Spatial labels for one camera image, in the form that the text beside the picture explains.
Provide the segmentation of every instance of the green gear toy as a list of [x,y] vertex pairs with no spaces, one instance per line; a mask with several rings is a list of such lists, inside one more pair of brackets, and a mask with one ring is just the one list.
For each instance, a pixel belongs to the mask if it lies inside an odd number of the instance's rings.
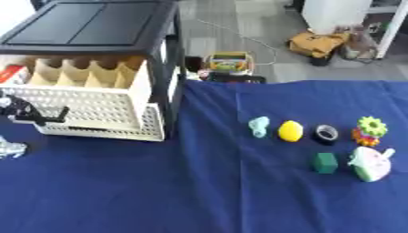
[[381,119],[376,119],[372,116],[363,116],[358,121],[357,126],[364,134],[371,137],[383,137],[388,132],[387,125]]

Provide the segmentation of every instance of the yellow ball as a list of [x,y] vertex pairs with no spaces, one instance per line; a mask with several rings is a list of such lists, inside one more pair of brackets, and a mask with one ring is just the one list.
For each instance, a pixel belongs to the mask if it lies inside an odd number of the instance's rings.
[[303,126],[296,121],[286,121],[278,130],[279,137],[288,142],[297,142],[303,137]]

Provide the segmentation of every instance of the black storage cabinet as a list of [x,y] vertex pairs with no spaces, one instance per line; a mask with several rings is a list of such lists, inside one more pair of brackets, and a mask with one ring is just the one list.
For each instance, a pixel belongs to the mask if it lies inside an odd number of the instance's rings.
[[[167,61],[160,45],[167,41]],[[174,131],[186,73],[179,8],[172,1],[75,1],[49,3],[0,38],[0,54],[35,56],[144,56],[153,94],[165,119],[167,135]],[[170,103],[168,88],[176,66],[178,86]]]

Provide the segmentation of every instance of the green block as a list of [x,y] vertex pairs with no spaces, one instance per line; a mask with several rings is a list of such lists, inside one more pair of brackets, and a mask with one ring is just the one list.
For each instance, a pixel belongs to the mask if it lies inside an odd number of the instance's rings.
[[319,153],[313,161],[314,169],[320,174],[332,174],[339,164],[333,153]]

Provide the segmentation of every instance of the tape roll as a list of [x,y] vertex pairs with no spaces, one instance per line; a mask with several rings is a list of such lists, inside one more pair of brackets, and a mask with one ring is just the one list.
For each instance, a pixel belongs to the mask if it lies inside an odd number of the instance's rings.
[[339,132],[335,127],[320,125],[314,130],[314,139],[320,144],[331,146],[339,139]]

